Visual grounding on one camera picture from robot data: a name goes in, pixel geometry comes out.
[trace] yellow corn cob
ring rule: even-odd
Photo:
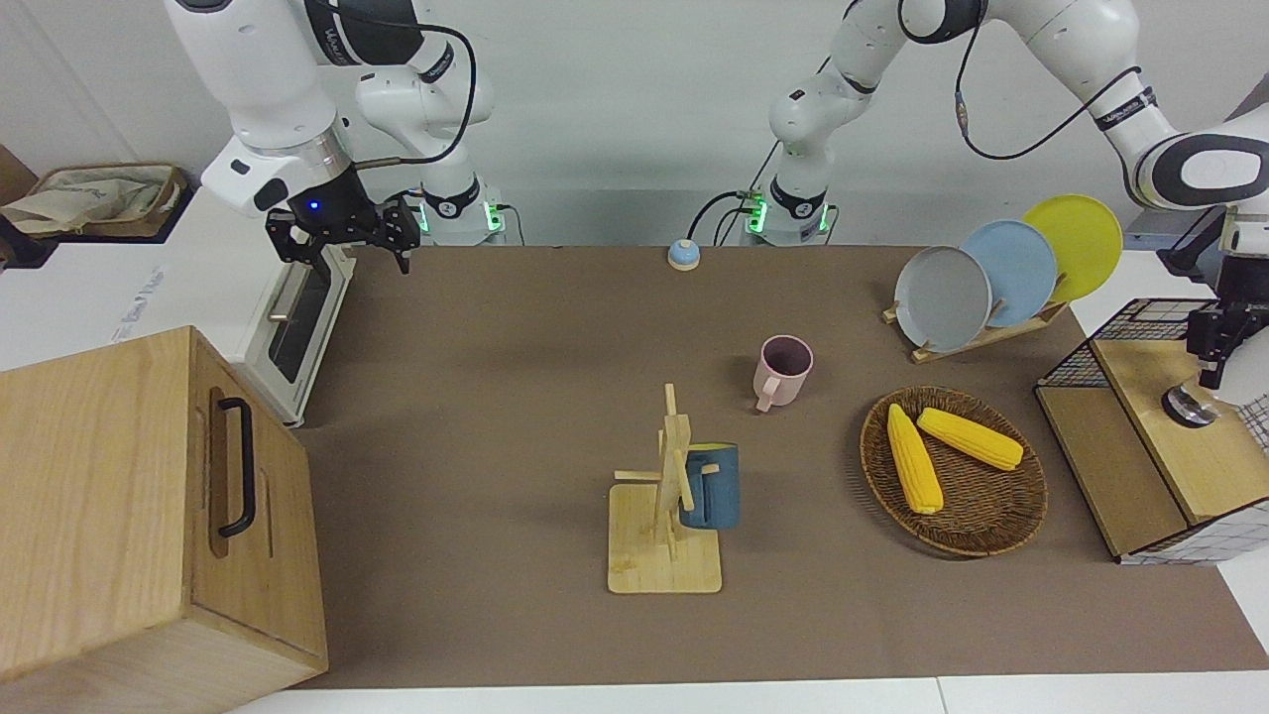
[[[926,407],[916,420],[921,431],[943,444],[1004,472],[1013,472],[1023,460],[1023,445],[963,417]]]
[[[926,516],[942,511],[943,490],[934,474],[934,463],[930,462],[930,454],[925,451],[925,444],[912,420],[898,405],[890,406],[886,435],[890,438],[890,451],[895,457],[895,471],[898,472],[907,507]]]

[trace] brown table surface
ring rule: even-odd
[[[1048,328],[923,367],[878,318],[907,247],[363,251],[297,434],[312,465],[331,671],[310,687],[579,685],[1269,668],[1214,568],[1112,563],[1032,394],[1081,339]],[[763,339],[816,350],[753,411]],[[662,388],[740,444],[723,590],[605,588],[614,469],[652,469]],[[868,407],[937,384],[1038,453],[1027,547],[944,559],[877,507]]]

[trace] woven tray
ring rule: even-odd
[[[886,435],[886,412],[896,402],[912,421],[923,408],[934,407],[1009,435],[1023,445],[1023,462],[1013,472],[1001,472],[921,434],[943,487],[943,510],[930,516],[912,514]],[[968,394],[910,387],[883,397],[868,412],[859,450],[864,477],[886,512],[940,550],[973,558],[1006,553],[1030,540],[1044,521],[1048,491],[1039,459],[1008,420]]]

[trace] cabinet door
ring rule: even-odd
[[[325,668],[307,455],[209,346],[199,342],[194,361],[194,420],[206,425],[207,458],[193,519],[192,600],[320,659]],[[250,438],[244,434],[247,421]],[[245,468],[254,479],[244,478]],[[226,538],[222,529],[244,515],[247,487],[254,520]]]

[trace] oven door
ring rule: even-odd
[[[282,271],[244,365],[247,379],[291,427],[303,422],[313,378],[355,264],[336,246],[322,250],[322,259],[319,268],[293,263]]]

